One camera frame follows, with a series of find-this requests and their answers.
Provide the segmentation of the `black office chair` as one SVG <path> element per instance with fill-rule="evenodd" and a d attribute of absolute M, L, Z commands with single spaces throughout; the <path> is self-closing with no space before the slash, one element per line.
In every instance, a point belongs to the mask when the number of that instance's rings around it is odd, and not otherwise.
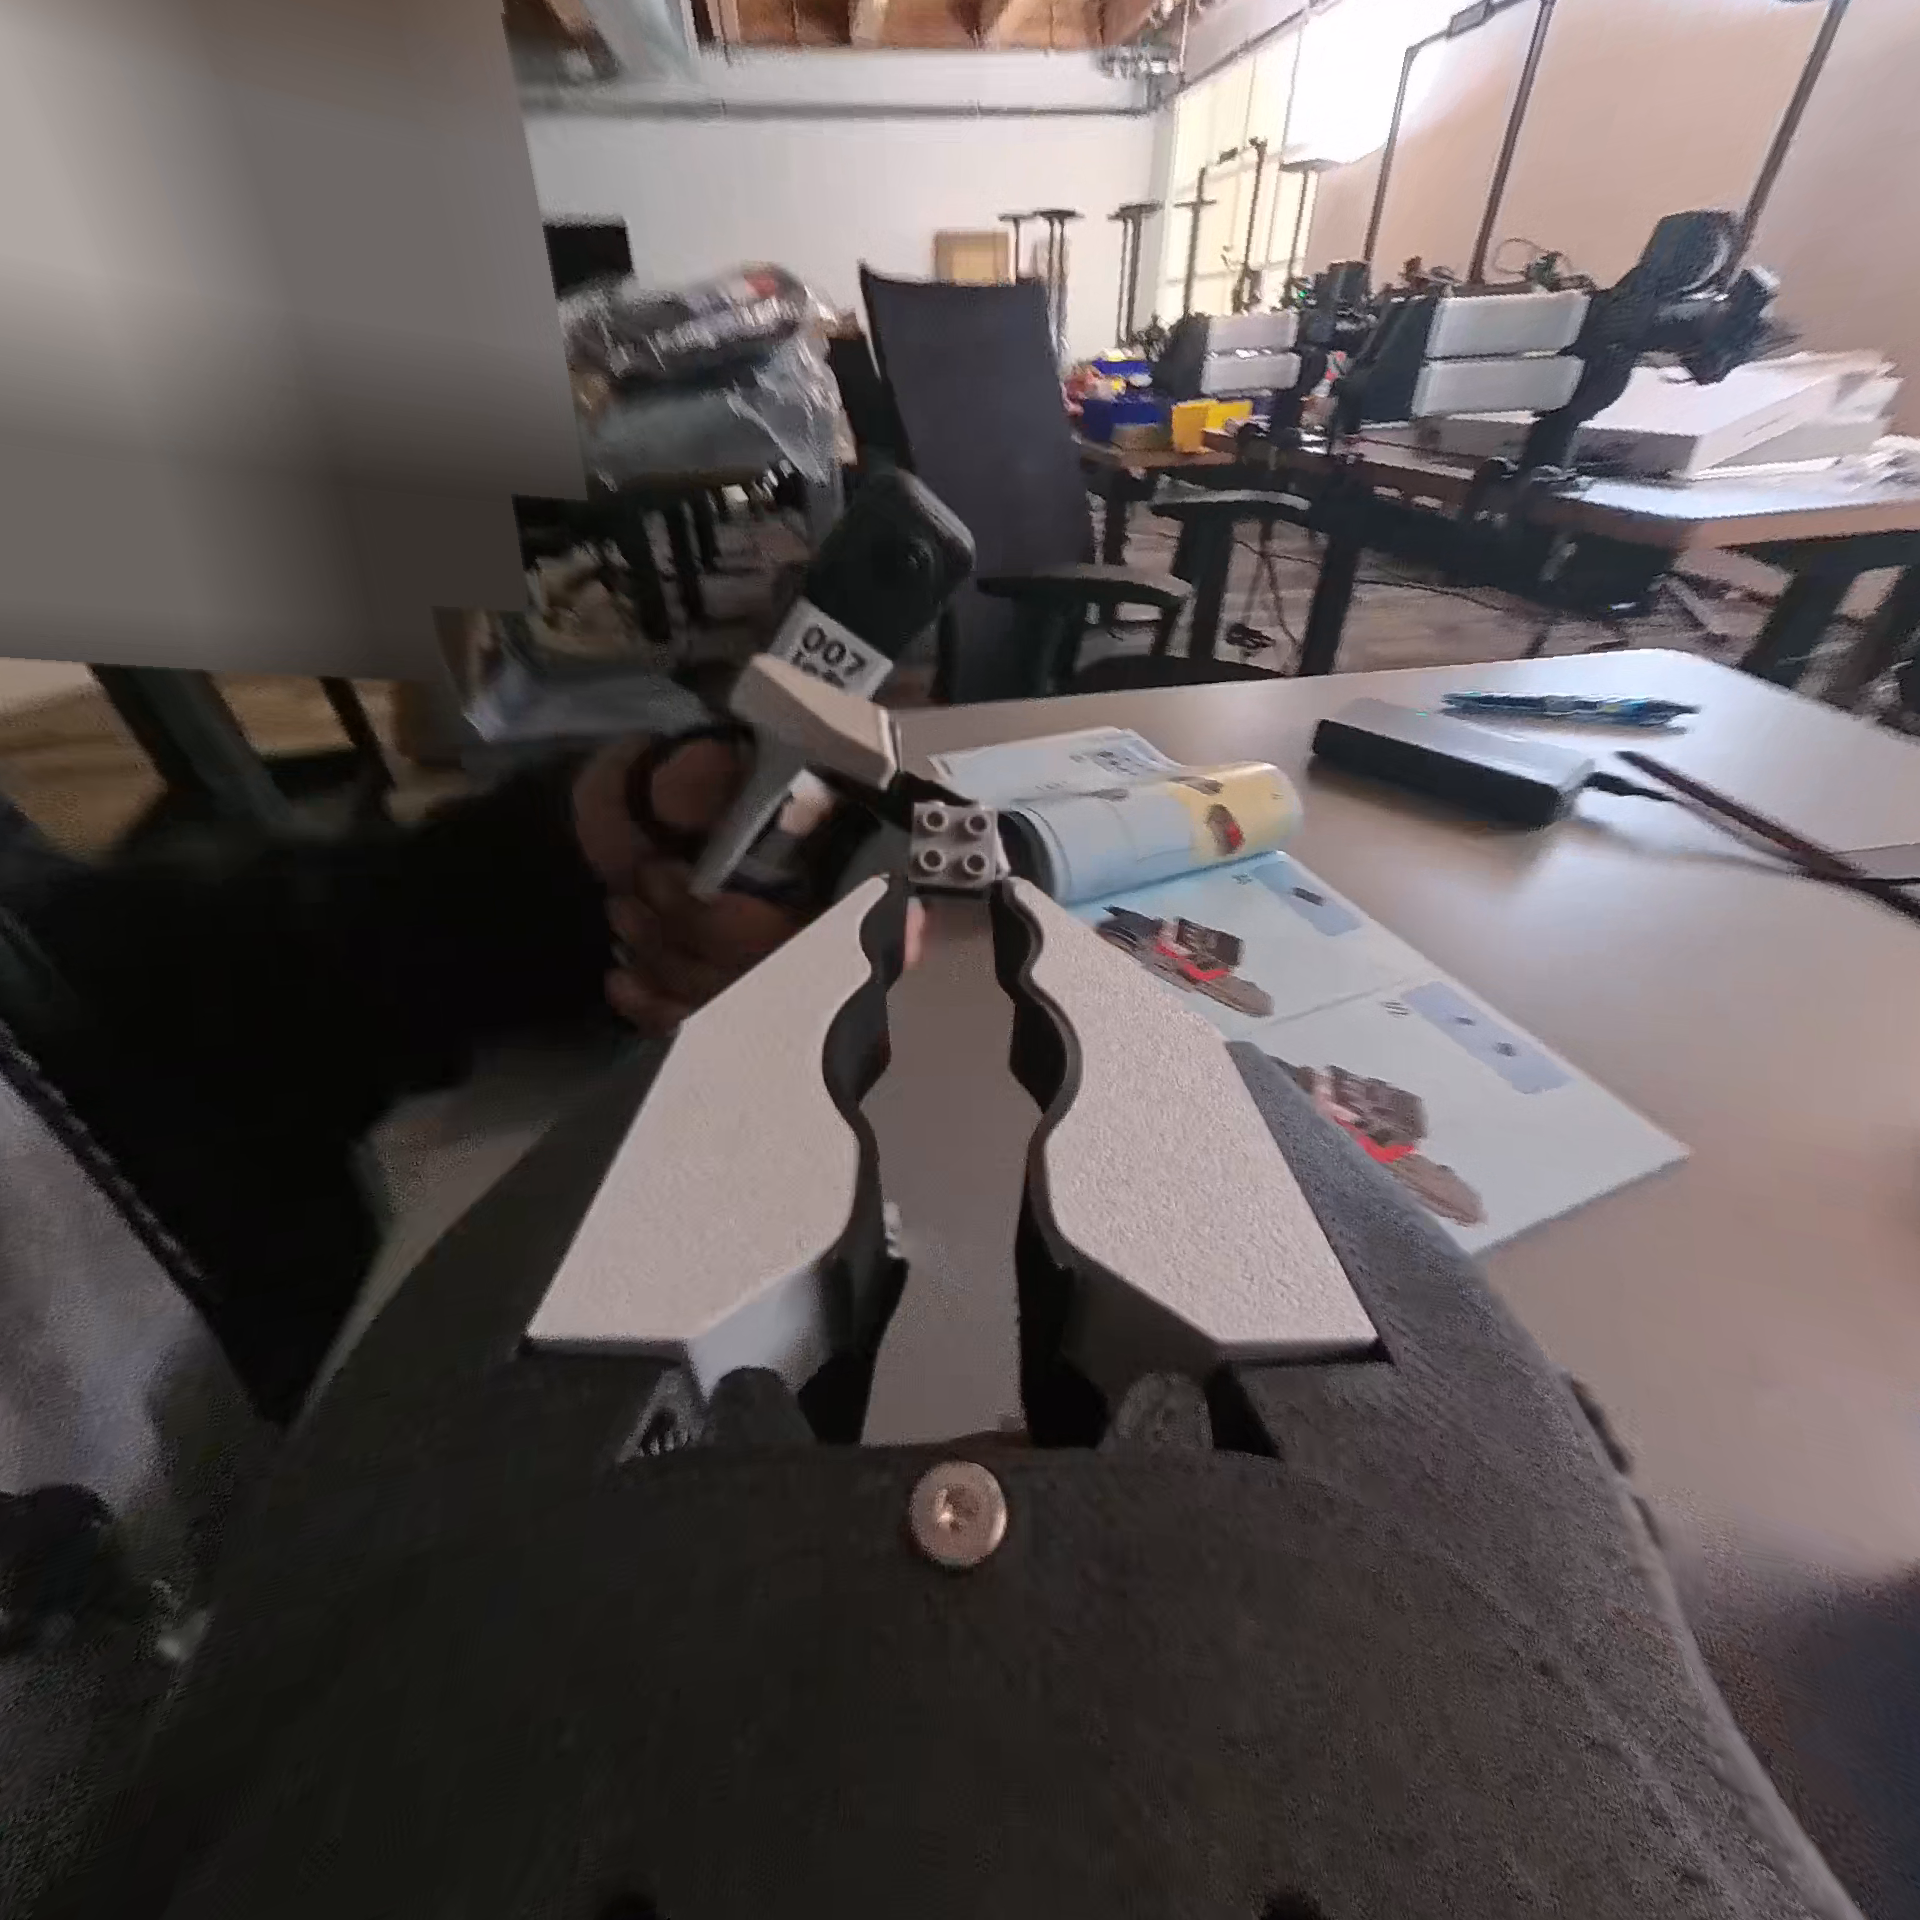
<path fill-rule="evenodd" d="M 1206 685 L 1168 659 L 1082 666 L 1096 619 L 1152 612 L 1166 643 L 1187 583 L 1101 563 L 1045 293 L 860 270 L 901 466 L 973 539 L 973 577 L 937 629 L 931 699 L 965 708 Z"/>

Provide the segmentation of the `person's grey shirt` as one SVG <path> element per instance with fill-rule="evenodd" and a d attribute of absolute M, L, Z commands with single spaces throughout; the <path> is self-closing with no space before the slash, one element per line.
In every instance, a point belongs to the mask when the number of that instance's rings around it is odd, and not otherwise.
<path fill-rule="evenodd" d="M 163 1260 L 7 1077 L 4 1490 L 80 1487 L 118 1518 L 172 1504 L 219 1374 L 213 1338 Z"/>

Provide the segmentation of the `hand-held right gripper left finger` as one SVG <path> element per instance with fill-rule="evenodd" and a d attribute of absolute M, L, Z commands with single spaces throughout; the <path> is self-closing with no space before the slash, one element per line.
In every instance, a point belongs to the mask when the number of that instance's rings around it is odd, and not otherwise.
<path fill-rule="evenodd" d="M 526 1340 L 685 1370 L 823 1370 L 885 1256 L 863 1117 L 888 1065 L 905 883 L 872 876 L 681 1027 Z"/>

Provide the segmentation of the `grey-brown desk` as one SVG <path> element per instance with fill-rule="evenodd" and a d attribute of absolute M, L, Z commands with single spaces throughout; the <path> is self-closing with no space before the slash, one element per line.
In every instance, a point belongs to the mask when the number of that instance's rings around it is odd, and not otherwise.
<path fill-rule="evenodd" d="M 1644 751 L 1834 852 L 1917 844 L 1917 740 L 1675 650 L 1116 693 L 902 719 L 919 760 L 1092 727 L 1302 780 L 1306 866 L 1691 1160 L 1487 1258 L 1667 1524 L 1917 1564 L 1918 932 L 1675 804 L 1480 829 L 1311 767 L 1319 722 L 1448 689 L 1668 699 Z"/>

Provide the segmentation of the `black tripod stands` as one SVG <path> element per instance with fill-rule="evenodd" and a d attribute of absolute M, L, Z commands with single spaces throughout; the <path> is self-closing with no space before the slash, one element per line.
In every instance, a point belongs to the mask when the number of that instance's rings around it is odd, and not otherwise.
<path fill-rule="evenodd" d="M 1279 131 L 1176 112 L 1020 121 L 991 155 L 1002 178 L 980 207 L 1016 228 L 1016 275 L 1055 297 L 1060 368 L 1190 314 L 1279 308 L 1332 170 Z"/>

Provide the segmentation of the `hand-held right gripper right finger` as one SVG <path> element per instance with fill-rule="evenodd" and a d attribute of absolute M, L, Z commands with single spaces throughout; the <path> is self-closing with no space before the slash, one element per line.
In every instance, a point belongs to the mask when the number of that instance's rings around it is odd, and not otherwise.
<path fill-rule="evenodd" d="M 1226 1040 L 1025 878 L 997 888 L 1036 1108 L 1028 1356 L 1082 1380 L 1375 1356 L 1380 1337 Z"/>

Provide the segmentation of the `blue patterned pen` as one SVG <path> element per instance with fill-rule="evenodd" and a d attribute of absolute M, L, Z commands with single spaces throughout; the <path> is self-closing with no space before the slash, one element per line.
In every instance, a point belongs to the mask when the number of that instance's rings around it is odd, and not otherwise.
<path fill-rule="evenodd" d="M 1454 691 L 1443 696 L 1443 713 L 1487 724 L 1664 732 L 1700 717 L 1702 708 L 1643 694 Z"/>

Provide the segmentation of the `black power bank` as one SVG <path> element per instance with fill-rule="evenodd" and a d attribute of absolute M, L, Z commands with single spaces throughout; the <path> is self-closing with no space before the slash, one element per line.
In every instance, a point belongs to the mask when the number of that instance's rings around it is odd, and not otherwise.
<path fill-rule="evenodd" d="M 1569 746 L 1496 732 L 1440 710 L 1359 699 L 1320 719 L 1311 760 L 1506 829 L 1573 813 L 1600 767 Z"/>

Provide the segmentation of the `clear plastic bag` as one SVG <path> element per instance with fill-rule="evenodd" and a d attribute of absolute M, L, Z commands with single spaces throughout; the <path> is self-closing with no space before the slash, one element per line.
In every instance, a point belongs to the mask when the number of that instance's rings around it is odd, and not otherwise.
<path fill-rule="evenodd" d="M 828 312 L 787 269 L 745 262 L 678 290 L 601 277 L 559 300 L 559 322 L 590 484 L 839 479 Z"/>

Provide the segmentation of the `brick instruction booklet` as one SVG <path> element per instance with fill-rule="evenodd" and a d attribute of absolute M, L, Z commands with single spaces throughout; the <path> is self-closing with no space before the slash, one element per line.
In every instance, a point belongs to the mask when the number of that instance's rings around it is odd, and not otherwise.
<path fill-rule="evenodd" d="M 1023 876 L 1226 1040 L 1254 1045 L 1467 1253 L 1653 1181 L 1688 1148 L 1469 994 L 1289 850 L 1263 760 L 1096 729 L 931 757 Z"/>

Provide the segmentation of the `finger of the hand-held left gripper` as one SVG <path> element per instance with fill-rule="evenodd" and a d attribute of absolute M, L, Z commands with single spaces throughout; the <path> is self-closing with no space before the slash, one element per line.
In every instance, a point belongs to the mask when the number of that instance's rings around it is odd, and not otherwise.
<path fill-rule="evenodd" d="M 733 685 L 731 714 L 753 742 L 745 795 L 780 795 L 804 771 L 877 795 L 901 777 L 901 737 L 888 708 L 772 654 L 747 663 Z"/>
<path fill-rule="evenodd" d="M 798 779 L 800 754 L 795 749 L 778 740 L 757 746 L 737 796 L 709 829 L 691 865 L 687 888 L 694 900 L 718 900 L 727 893 L 745 859 L 784 808 Z"/>

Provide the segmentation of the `white flat boxes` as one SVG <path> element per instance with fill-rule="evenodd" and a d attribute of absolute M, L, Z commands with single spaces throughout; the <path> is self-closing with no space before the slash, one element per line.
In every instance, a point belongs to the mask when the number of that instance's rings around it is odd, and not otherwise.
<path fill-rule="evenodd" d="M 1893 429 L 1904 381 L 1871 353 L 1790 353 L 1705 385 L 1681 366 L 1639 366 L 1585 422 L 1573 468 L 1695 483 L 1736 468 L 1796 468 L 1868 455 Z"/>

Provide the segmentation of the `background work table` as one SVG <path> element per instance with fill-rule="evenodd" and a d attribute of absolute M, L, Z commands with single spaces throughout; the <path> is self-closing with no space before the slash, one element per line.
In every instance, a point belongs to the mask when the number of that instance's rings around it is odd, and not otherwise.
<path fill-rule="evenodd" d="M 1199 453 L 1079 440 L 1104 502 L 1102 553 L 1120 558 L 1129 515 L 1168 509 L 1189 547 L 1189 653 L 1212 659 L 1226 636 L 1237 526 L 1289 520 L 1316 532 L 1319 564 L 1297 653 L 1302 678 L 1341 669 L 1370 556 L 1427 569 L 1544 612 L 1622 622 L 1702 556 L 1784 577 L 1744 645 L 1741 673 L 1853 708 L 1882 681 L 1895 714 L 1917 714 L 1917 481 L 1884 461 L 1741 471 L 1695 481 L 1595 474 L 1521 477 L 1500 461 L 1378 435 L 1325 443 L 1243 443 Z"/>

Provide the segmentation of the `person's left hand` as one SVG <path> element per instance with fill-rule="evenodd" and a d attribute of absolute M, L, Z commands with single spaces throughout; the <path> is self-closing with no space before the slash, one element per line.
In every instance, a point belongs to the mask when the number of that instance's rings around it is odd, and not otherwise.
<path fill-rule="evenodd" d="M 603 746 L 570 782 L 572 839 L 608 925 L 606 1003 L 643 1035 L 665 1037 L 727 994 L 897 849 L 890 829 L 828 798 L 800 839 L 800 878 L 698 899 L 683 852 L 707 846 L 753 769 L 740 740 L 685 732 Z"/>

